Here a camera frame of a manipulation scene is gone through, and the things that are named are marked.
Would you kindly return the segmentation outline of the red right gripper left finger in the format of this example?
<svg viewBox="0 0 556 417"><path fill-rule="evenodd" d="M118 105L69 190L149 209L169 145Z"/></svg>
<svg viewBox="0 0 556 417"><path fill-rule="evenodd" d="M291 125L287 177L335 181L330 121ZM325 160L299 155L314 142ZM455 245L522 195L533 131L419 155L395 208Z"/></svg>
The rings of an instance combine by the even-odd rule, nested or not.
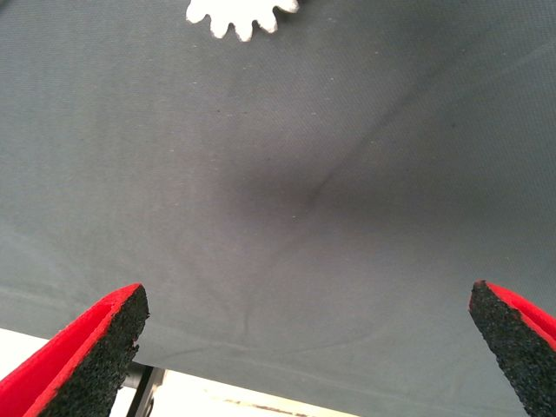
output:
<svg viewBox="0 0 556 417"><path fill-rule="evenodd" d="M1 380L1 415L110 415L148 317L142 284L105 295Z"/></svg>

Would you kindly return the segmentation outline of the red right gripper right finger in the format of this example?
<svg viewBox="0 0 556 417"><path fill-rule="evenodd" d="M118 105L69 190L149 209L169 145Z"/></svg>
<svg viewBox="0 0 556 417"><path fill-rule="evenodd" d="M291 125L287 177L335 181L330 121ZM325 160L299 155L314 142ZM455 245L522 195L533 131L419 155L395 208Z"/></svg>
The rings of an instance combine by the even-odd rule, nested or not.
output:
<svg viewBox="0 0 556 417"><path fill-rule="evenodd" d="M468 311L526 413L555 415L555 317L487 281L473 284Z"/></svg>

